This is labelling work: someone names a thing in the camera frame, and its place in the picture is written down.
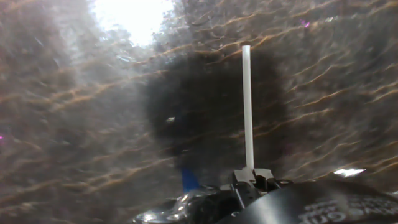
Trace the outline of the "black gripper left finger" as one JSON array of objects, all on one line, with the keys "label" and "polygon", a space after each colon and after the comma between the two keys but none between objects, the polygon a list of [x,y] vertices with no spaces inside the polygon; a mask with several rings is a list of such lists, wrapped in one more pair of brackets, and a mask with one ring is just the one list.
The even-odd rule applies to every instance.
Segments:
[{"label": "black gripper left finger", "polygon": [[260,193],[254,184],[256,183],[253,171],[244,167],[241,170],[234,170],[232,173],[231,183],[222,185],[222,191],[229,191],[238,200],[241,208],[246,208],[260,197]]}]

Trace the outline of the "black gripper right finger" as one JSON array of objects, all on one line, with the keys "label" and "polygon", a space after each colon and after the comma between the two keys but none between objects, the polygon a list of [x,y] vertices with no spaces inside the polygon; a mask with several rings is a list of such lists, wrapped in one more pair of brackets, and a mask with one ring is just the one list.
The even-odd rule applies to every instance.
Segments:
[{"label": "black gripper right finger", "polygon": [[292,184],[291,180],[276,179],[269,169],[254,169],[254,176],[258,190],[277,190]]}]

